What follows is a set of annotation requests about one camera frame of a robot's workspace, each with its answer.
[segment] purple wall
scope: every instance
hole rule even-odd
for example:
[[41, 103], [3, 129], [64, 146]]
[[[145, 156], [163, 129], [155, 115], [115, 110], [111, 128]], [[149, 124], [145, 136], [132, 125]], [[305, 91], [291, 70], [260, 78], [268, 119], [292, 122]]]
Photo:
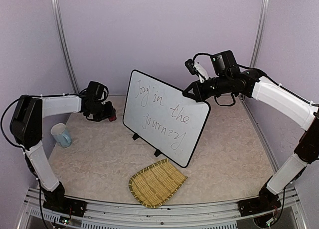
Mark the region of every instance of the purple wall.
[[[22, 94], [70, 92], [50, 0], [0, 0], [0, 113]], [[12, 111], [4, 120], [5, 131]], [[66, 116], [44, 120], [47, 155], [53, 148], [50, 127]], [[0, 136], [0, 228], [14, 227], [28, 187], [35, 178], [21, 150]]]
[[185, 88], [196, 78], [184, 62], [198, 52], [232, 49], [248, 65], [262, 0], [59, 1], [80, 88], [97, 80], [124, 94], [134, 68]]
[[[319, 0], [270, 0], [257, 67], [293, 92], [319, 103]], [[303, 131], [289, 118], [247, 100], [281, 166]], [[308, 166], [295, 183], [311, 229], [319, 224], [319, 163]]]

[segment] metal frame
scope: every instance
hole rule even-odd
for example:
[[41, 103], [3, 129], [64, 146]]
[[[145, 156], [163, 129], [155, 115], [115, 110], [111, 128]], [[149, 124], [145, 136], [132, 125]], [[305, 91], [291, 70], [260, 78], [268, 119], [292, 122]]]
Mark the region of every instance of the metal frame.
[[[282, 196], [283, 194], [281, 193], [279, 195], [280, 200], [282, 200]], [[25, 229], [30, 216], [40, 218], [38, 197], [39, 190], [29, 189], [21, 210], [21, 217], [15, 227], [16, 229]], [[306, 229], [303, 223], [303, 212], [300, 210], [300, 201], [295, 189], [288, 188], [285, 198], [285, 208], [293, 207], [295, 215], [298, 215], [295, 217], [300, 222], [298, 223], [298, 228]], [[164, 205], [152, 210], [141, 205], [82, 200], [88, 203], [84, 217], [72, 217], [74, 225], [69, 225], [70, 228], [203, 229], [213, 228], [215, 226], [222, 228], [222, 225], [236, 225], [238, 220], [266, 214], [262, 213], [254, 216], [241, 217], [237, 205], [239, 200], [190, 205]], [[47, 209], [43, 209], [43, 213], [46, 220], [51, 222], [53, 222], [54, 218], [59, 218], [60, 216], [69, 217], [69, 215]]]
[[73, 67], [71, 64], [71, 59], [69, 55], [69, 50], [66, 44], [65, 36], [64, 36], [64, 31], [63, 31], [63, 24], [62, 24], [62, 17], [61, 17], [61, 12], [60, 12], [60, 5], [59, 5], [59, 0], [51, 0], [52, 1], [52, 7], [53, 7], [53, 13], [54, 13], [54, 18], [56, 22], [56, 26], [58, 29], [58, 34], [59, 34], [59, 39], [63, 51], [63, 56], [67, 68], [67, 72], [69, 75], [69, 79], [72, 85], [72, 89], [74, 93], [79, 93], [79, 86], [73, 71]]
[[261, 5], [261, 11], [260, 11], [259, 23], [258, 23], [258, 29], [257, 29], [257, 36], [256, 36], [256, 40], [255, 40], [253, 55], [251, 57], [250, 64], [249, 64], [249, 66], [252, 68], [255, 67], [257, 59], [258, 59], [260, 45], [261, 45], [261, 41], [262, 41], [262, 37], [263, 37], [265, 24], [266, 24], [268, 6], [269, 6], [269, 0], [263, 0], [262, 5]]
[[[256, 133], [257, 133], [257, 135], [258, 135], [258, 137], [259, 137], [259, 139], [264, 147], [264, 150], [266, 152], [266, 155], [269, 159], [269, 162], [270, 162], [270, 165], [272, 166], [273, 171], [276, 172], [279, 169], [279, 166], [278, 166], [277, 161], [275, 160], [275, 156], [274, 156], [273, 152], [271, 151], [269, 144], [267, 143], [267, 140], [266, 140], [264, 134], [262, 133], [255, 118], [251, 114], [251, 111], [247, 107], [244, 98], [241, 97], [240, 101], [241, 101], [242, 105], [244, 106], [244, 108], [248, 114], [248, 117], [250, 118], [250, 120], [255, 128], [255, 131], [256, 131]], [[302, 208], [301, 203], [299, 202], [299, 203], [293, 205], [292, 209], [294, 212], [295, 221], [296, 221], [298, 228], [299, 229], [307, 229], [308, 227], [307, 227], [306, 215], [305, 215], [304, 209]]]

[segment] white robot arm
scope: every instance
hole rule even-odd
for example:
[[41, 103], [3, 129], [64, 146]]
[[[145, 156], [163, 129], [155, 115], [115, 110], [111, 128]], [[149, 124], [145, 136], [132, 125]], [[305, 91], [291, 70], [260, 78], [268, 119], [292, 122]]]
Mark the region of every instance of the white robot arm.
[[19, 98], [10, 131], [18, 147], [22, 148], [29, 169], [41, 183], [45, 195], [44, 208], [82, 217], [86, 203], [64, 196], [64, 187], [53, 173], [43, 149], [42, 119], [52, 115], [83, 112], [91, 121], [114, 121], [116, 112], [112, 103], [106, 101], [107, 96], [106, 86], [91, 81], [88, 88], [79, 95], [23, 95]]
[[[218, 77], [209, 78], [199, 75], [198, 63], [195, 58], [198, 55], [208, 55]], [[239, 210], [242, 216], [266, 212], [280, 207], [278, 194], [291, 181], [298, 178], [305, 167], [318, 159], [319, 156], [319, 105], [308, 102], [302, 97], [277, 84], [266, 73], [259, 69], [238, 65], [233, 53], [225, 51], [215, 55], [198, 53], [193, 59], [185, 62], [191, 74], [197, 75], [200, 80], [191, 83], [184, 91], [185, 97], [192, 98], [196, 102], [204, 101], [214, 96], [217, 98], [225, 93], [231, 93], [233, 103], [235, 97], [242, 93], [246, 97], [264, 102], [295, 121], [302, 129], [304, 135], [300, 139], [294, 153], [287, 159], [282, 167], [266, 182], [254, 199], [239, 202]], [[241, 72], [239, 67], [247, 70]]]

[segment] wicker dustpan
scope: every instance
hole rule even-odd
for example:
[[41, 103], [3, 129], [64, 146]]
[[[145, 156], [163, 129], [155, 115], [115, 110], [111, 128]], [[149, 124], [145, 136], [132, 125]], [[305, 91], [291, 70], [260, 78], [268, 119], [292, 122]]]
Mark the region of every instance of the wicker dustpan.
[[158, 208], [177, 192], [186, 179], [168, 159], [163, 159], [132, 176], [129, 188], [143, 206]]

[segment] white and blue mug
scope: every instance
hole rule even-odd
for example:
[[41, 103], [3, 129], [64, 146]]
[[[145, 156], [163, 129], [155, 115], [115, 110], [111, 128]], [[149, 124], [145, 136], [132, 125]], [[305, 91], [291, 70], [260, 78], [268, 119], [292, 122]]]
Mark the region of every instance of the white and blue mug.
[[63, 123], [54, 125], [51, 128], [51, 135], [62, 148], [67, 148], [72, 143], [70, 134]]

